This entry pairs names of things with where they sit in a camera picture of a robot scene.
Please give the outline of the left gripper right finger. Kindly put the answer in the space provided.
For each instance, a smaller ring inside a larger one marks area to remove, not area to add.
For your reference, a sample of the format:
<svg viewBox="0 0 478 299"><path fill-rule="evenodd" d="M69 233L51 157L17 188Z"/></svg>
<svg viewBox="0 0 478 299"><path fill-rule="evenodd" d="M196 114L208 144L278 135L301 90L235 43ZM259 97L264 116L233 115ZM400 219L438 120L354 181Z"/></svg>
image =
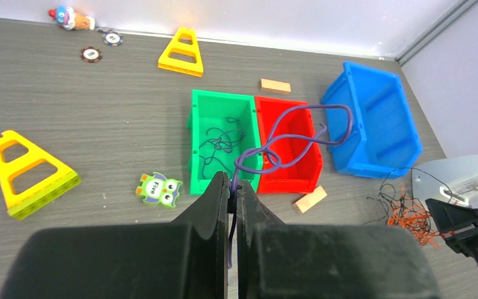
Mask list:
<svg viewBox="0 0 478 299"><path fill-rule="evenodd" d="M440 298L427 258L405 230L285 224L251 185L235 185L240 298Z"/></svg>

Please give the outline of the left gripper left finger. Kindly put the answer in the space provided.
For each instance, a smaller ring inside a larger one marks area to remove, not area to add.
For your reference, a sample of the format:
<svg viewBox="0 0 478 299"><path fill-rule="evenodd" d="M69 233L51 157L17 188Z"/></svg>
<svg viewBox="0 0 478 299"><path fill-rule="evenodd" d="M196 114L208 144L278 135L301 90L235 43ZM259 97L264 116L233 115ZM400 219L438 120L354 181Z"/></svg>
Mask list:
<svg viewBox="0 0 478 299"><path fill-rule="evenodd" d="M225 298L228 185L216 173L170 222L40 230L0 298Z"/></svg>

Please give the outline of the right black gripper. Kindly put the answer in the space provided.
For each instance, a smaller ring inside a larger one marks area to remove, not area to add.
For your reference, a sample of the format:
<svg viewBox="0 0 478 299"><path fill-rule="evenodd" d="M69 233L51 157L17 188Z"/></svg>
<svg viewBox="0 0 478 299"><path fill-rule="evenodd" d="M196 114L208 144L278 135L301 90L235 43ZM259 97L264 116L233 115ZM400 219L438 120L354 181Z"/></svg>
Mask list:
<svg viewBox="0 0 478 299"><path fill-rule="evenodd" d="M472 257L478 265L478 209L437 199L427 199L425 203L446 245L458 254Z"/></svg>

